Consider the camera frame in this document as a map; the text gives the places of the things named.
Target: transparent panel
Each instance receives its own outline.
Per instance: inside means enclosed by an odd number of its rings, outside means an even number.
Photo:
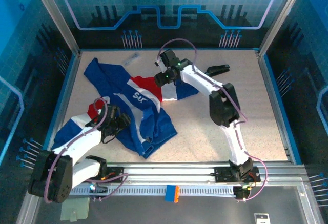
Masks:
[[[257,48],[283,0],[56,0],[81,48]]]
[[[103,202],[90,201],[89,216],[77,223],[224,223],[253,224],[259,207],[269,209],[271,223],[306,224],[306,217],[294,186],[267,187],[253,199],[254,204],[237,205],[225,197],[180,197],[177,205],[165,202],[164,196],[113,196]],[[40,205],[36,224],[59,223],[62,204]]]
[[[41,0],[0,0],[0,13],[0,219],[14,223],[71,51]]]
[[[302,162],[326,199],[316,175],[328,173],[328,0],[297,0],[268,58]]]

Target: blue frame edge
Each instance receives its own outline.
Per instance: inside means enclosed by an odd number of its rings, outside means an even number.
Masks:
[[[285,124],[285,128],[287,130],[287,135],[288,135],[288,138],[289,138],[292,150],[293,150],[292,152],[294,154],[295,162],[296,162],[296,164],[302,164],[302,160],[301,160],[301,157],[300,157],[298,149],[297,149],[297,145],[296,145],[296,142],[295,142],[295,138],[293,136],[291,125],[289,124],[287,114],[286,114],[285,108],[284,108],[283,103],[282,103],[282,99],[281,99],[279,91],[278,91],[277,84],[274,81],[275,78],[274,78],[273,71],[272,71],[271,65],[269,63],[269,58],[268,58],[267,54],[264,55],[264,61],[265,61],[266,67],[267,67],[268,72],[269,72],[269,76],[270,76],[270,79],[271,79],[271,82],[272,82],[272,86],[273,86],[275,95],[276,95],[277,100],[278,100],[279,109],[281,111],[282,119],[283,119],[283,122]]]
[[[68,79],[69,79],[69,76],[71,74],[71,71],[72,71],[72,68],[73,68],[73,65],[74,65],[75,61],[76,61],[76,56],[74,54],[72,54],[70,64],[68,65],[68,69],[67,69],[65,79],[64,79],[64,82],[63,82],[63,86],[61,87],[61,91],[60,91],[60,94],[59,94],[59,97],[58,97],[56,108],[53,112],[53,116],[52,116],[52,119],[51,119],[51,122],[50,122],[50,125],[49,125],[48,133],[47,133],[47,136],[46,136],[46,139],[45,139],[45,143],[43,145],[43,150],[48,149],[50,139],[51,139],[51,136],[52,136],[52,132],[53,132],[56,120],[58,118],[60,105],[62,104],[62,101],[63,101],[63,98],[64,98],[64,92],[65,92],[65,89],[66,89],[66,86],[67,86],[67,83],[68,83]]]

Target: gray floor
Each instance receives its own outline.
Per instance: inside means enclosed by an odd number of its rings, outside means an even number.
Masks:
[[[84,77],[89,62],[97,57],[100,63],[122,64],[133,51],[83,52],[70,97],[65,122],[71,116],[85,113],[98,92]],[[139,51],[141,58],[127,67],[132,76],[150,77],[159,72],[154,65],[157,51]],[[192,50],[175,50],[180,59],[194,57]],[[197,67],[205,71],[213,65],[229,64],[230,72],[215,77],[231,82],[236,89],[242,111],[249,122],[241,125],[248,152],[263,160],[286,160],[272,107],[253,50],[199,50]],[[169,140],[147,160],[126,149],[119,141],[100,144],[89,154],[108,162],[186,162],[227,161],[229,148],[221,129],[209,116],[209,100],[201,93],[179,101],[167,101],[162,107],[170,115],[178,135]]]

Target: blue block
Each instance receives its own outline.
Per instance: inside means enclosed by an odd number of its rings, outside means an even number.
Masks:
[[[177,203],[179,198],[179,190],[180,187],[178,186],[167,185],[165,201]]]

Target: glass wall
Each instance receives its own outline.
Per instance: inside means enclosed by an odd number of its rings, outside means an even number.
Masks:
[[[56,0],[81,48],[257,48],[283,0]],[[175,42],[174,46],[184,46]]]
[[[39,151],[23,139],[43,145],[72,54],[41,0],[0,0],[0,13],[0,220],[15,223]]]
[[[297,0],[268,50],[279,95],[309,176],[328,175],[328,0]],[[324,177],[314,185],[324,183]],[[324,196],[323,185],[315,190]]]

